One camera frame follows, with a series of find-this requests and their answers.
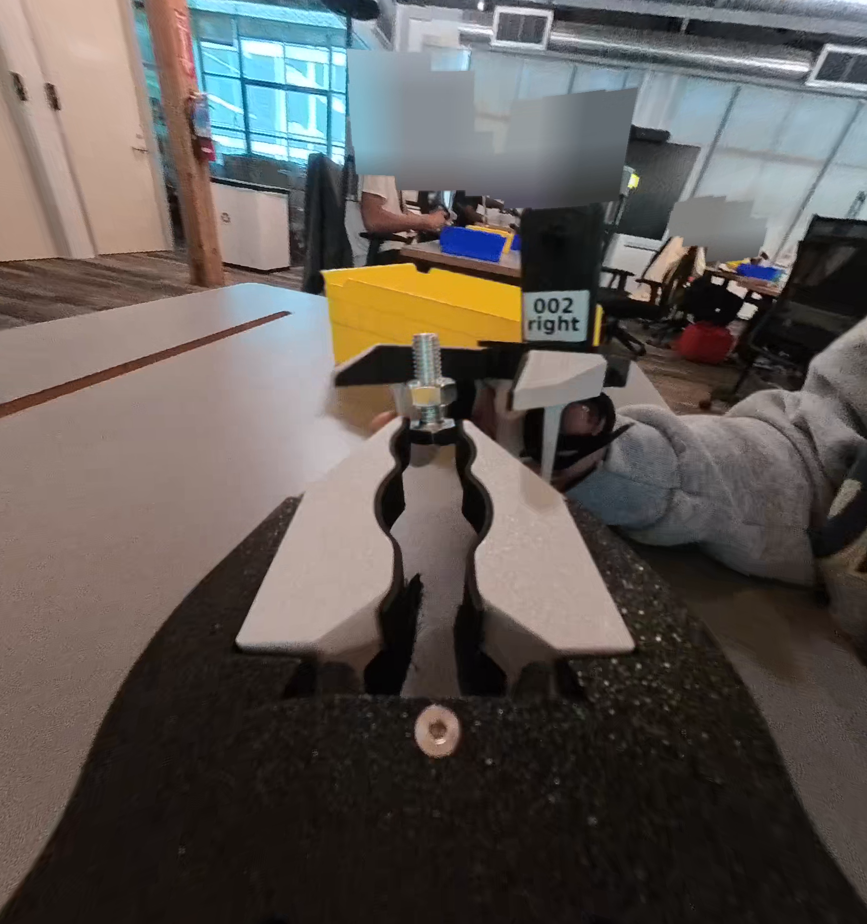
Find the black jacket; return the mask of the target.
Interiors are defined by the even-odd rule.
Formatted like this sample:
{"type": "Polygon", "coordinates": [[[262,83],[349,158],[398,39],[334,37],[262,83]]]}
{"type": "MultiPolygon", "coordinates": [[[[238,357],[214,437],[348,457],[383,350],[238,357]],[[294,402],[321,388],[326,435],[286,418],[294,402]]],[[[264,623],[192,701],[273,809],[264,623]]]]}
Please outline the black jacket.
{"type": "Polygon", "coordinates": [[[309,157],[304,186],[302,291],[324,294],[324,271],[351,269],[347,234],[350,172],[324,154],[309,157]]]}

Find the red bag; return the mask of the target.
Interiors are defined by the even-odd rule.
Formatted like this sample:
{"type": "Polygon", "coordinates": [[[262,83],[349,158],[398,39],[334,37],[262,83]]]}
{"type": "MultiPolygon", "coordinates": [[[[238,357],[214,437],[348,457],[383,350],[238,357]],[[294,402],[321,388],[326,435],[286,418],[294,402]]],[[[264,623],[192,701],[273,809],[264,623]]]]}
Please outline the red bag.
{"type": "Polygon", "coordinates": [[[717,366],[733,352],[736,337],[727,326],[697,321],[688,325],[672,344],[678,356],[691,363],[717,366]]]}

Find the silver hex nut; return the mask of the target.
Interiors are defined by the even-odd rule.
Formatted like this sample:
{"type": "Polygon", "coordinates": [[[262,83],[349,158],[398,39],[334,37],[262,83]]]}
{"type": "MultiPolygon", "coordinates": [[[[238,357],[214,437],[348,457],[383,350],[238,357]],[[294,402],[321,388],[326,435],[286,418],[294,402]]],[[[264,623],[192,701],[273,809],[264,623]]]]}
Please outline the silver hex nut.
{"type": "Polygon", "coordinates": [[[409,413],[418,426],[430,428],[446,424],[448,410],[457,393],[453,379],[438,377],[428,382],[416,379],[405,388],[411,407],[409,413]]]}

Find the black bag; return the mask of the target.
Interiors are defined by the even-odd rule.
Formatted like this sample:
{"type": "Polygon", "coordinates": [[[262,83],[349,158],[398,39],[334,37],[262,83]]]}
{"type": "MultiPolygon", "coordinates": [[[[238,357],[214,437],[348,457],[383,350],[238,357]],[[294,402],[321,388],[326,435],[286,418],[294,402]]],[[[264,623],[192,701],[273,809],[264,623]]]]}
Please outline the black bag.
{"type": "Polygon", "coordinates": [[[683,292],[682,312],[693,323],[704,323],[725,328],[738,316],[744,306],[742,296],[727,286],[712,282],[711,278],[699,278],[683,292]]]}

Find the wooden top desk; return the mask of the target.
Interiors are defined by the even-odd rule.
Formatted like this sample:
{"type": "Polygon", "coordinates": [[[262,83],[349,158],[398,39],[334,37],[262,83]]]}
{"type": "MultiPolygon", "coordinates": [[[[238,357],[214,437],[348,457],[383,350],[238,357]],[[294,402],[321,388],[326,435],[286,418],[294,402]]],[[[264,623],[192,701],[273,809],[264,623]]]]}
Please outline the wooden top desk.
{"type": "Polygon", "coordinates": [[[440,269],[515,285],[520,285],[522,280],[519,254],[514,251],[503,254],[497,261],[488,261],[446,253],[441,250],[439,241],[429,241],[404,246],[398,258],[413,264],[420,272],[440,269]]]}

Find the black mesh office chair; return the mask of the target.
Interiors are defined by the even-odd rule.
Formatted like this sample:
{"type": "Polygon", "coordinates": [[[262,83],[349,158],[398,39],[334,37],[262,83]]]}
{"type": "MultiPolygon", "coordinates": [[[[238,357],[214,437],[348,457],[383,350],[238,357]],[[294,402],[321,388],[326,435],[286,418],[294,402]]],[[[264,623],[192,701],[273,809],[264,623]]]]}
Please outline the black mesh office chair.
{"type": "Polygon", "coordinates": [[[786,283],[745,341],[727,402],[741,399],[759,360],[801,384],[809,363],[867,317],[867,220],[814,215],[786,283]]]}

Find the brown wooden post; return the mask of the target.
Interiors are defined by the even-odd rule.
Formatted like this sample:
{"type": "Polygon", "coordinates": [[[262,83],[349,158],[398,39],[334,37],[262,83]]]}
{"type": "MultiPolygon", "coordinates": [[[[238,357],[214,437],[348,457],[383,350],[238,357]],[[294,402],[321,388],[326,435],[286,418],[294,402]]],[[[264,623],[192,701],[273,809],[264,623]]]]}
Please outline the brown wooden post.
{"type": "Polygon", "coordinates": [[[176,194],[191,283],[224,285],[207,141],[196,134],[195,115],[208,108],[199,90],[191,18],[185,1],[146,1],[162,111],[173,157],[176,194]]]}

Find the white ceiling air vent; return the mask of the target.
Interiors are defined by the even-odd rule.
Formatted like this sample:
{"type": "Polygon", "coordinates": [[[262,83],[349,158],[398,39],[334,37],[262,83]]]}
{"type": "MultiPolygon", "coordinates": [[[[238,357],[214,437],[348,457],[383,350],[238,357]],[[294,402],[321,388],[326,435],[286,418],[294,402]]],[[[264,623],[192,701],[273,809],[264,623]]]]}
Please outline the white ceiling air vent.
{"type": "Polygon", "coordinates": [[[806,85],[819,88],[867,90],[867,48],[834,43],[823,45],[806,85]]]}
{"type": "Polygon", "coordinates": [[[546,51],[555,13],[550,7],[496,6],[492,17],[491,47],[546,51]]]}

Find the person's right forearm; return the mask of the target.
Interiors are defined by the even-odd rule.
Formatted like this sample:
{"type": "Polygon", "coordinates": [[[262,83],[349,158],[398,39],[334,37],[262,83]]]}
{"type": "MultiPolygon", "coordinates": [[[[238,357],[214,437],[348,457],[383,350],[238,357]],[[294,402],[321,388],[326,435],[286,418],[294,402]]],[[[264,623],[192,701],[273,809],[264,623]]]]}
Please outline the person's right forearm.
{"type": "Polygon", "coordinates": [[[625,431],[567,494],[655,546],[696,545],[752,577],[811,586],[811,533],[867,449],[867,316],[816,356],[797,391],[722,415],[632,406],[625,431]]]}

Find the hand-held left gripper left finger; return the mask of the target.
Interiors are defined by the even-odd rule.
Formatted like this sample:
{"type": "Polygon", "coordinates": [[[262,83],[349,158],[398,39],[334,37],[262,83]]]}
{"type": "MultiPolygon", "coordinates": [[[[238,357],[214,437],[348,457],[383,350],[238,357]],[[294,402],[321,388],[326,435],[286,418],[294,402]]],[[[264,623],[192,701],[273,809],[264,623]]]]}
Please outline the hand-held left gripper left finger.
{"type": "Polygon", "coordinates": [[[362,675],[384,650],[382,612],[404,581],[392,528],[405,509],[410,446],[397,418],[305,491],[236,636],[241,652],[362,675]]]}

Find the blue plastic bin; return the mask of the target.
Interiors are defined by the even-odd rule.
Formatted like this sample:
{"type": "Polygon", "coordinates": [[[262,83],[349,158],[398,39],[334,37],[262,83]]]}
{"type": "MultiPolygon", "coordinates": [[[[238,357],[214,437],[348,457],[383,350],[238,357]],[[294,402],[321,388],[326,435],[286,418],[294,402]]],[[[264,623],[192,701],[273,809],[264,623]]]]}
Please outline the blue plastic bin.
{"type": "Polygon", "coordinates": [[[440,231],[440,253],[465,260],[499,263],[503,256],[504,239],[487,233],[449,225],[440,231]]]}

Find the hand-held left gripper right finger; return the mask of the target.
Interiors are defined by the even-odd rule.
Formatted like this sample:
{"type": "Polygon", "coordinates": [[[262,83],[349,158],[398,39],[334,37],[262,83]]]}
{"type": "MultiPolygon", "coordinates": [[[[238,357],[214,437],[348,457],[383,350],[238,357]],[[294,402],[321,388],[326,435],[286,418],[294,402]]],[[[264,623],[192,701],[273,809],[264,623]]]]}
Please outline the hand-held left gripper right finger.
{"type": "Polygon", "coordinates": [[[563,495],[471,422],[459,426],[455,463],[475,534],[465,580],[475,648],[502,672],[633,653],[563,495]]]}

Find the black wall screen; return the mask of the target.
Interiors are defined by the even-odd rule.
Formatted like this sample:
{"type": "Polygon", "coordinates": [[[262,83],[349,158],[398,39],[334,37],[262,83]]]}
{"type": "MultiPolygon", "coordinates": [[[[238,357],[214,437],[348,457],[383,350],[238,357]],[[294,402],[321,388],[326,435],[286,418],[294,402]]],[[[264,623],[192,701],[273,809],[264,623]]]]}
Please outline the black wall screen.
{"type": "Polygon", "coordinates": [[[663,239],[700,147],[671,141],[663,129],[632,126],[624,158],[624,190],[613,207],[611,233],[663,239]]]}

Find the red fire extinguisher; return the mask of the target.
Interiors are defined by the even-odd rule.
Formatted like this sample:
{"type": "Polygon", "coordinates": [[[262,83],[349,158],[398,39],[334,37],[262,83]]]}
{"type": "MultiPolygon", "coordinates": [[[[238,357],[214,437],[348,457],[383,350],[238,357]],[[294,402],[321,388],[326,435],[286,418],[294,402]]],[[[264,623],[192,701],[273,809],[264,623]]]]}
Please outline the red fire extinguisher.
{"type": "Polygon", "coordinates": [[[215,162],[217,153],[208,107],[208,96],[205,93],[195,92],[186,100],[186,113],[194,156],[204,164],[215,162]]]}

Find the person's right hand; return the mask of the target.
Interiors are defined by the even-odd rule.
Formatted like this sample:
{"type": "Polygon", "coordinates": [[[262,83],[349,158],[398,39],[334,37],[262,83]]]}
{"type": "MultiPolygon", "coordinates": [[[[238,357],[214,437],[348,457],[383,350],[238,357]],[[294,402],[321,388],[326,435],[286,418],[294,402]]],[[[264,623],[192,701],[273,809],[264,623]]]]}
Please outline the person's right hand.
{"type": "Polygon", "coordinates": [[[615,417],[597,401],[569,405],[563,415],[560,436],[561,468],[555,488],[567,493],[589,478],[605,460],[610,448],[615,417]]]}

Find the silver threaded bolt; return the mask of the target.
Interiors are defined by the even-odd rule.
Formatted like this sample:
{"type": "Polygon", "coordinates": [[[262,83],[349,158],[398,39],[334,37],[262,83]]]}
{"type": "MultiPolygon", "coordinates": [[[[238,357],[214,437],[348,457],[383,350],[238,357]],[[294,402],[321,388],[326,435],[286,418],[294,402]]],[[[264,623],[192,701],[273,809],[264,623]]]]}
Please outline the silver threaded bolt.
{"type": "MultiPolygon", "coordinates": [[[[446,377],[442,372],[440,340],[438,334],[414,334],[412,340],[412,356],[413,380],[418,379],[422,382],[427,382],[438,377],[446,377]]],[[[431,428],[418,426],[409,413],[408,434],[410,442],[413,445],[438,447],[452,445],[455,442],[455,433],[455,421],[451,416],[450,408],[448,410],[446,424],[431,428]]]]}

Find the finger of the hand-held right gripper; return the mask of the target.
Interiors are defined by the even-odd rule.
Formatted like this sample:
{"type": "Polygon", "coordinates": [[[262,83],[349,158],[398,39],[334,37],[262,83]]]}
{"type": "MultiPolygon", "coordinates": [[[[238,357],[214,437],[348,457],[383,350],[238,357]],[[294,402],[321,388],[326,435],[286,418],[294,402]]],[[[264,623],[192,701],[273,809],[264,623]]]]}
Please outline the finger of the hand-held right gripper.
{"type": "MultiPolygon", "coordinates": [[[[335,370],[335,386],[395,385],[405,392],[419,381],[409,345],[379,344],[335,370]]],[[[559,404],[601,393],[607,362],[599,353],[561,350],[559,345],[489,342],[479,347],[441,347],[439,377],[455,383],[451,411],[473,410],[479,384],[511,383],[514,410],[559,404]]]]}

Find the silver air duct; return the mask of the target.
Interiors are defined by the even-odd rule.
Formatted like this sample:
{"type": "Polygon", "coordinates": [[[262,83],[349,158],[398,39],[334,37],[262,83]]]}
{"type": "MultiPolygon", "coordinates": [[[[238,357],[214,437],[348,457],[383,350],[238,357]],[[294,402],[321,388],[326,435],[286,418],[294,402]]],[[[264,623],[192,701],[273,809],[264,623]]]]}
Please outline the silver air duct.
{"type": "Polygon", "coordinates": [[[578,22],[556,23],[547,49],[559,54],[580,54],[603,60],[664,65],[738,77],[763,77],[787,83],[807,82],[820,57],[818,52],[785,45],[578,22]]]}

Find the white door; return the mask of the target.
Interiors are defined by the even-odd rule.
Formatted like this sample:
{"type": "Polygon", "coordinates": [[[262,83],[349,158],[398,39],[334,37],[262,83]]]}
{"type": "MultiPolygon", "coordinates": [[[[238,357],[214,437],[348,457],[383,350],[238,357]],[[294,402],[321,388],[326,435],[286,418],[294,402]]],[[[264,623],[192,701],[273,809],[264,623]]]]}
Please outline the white door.
{"type": "Polygon", "coordinates": [[[72,11],[0,1],[0,262],[98,255],[64,116],[72,11]]]}
{"type": "Polygon", "coordinates": [[[93,251],[171,251],[162,162],[130,4],[21,5],[93,251]]]}

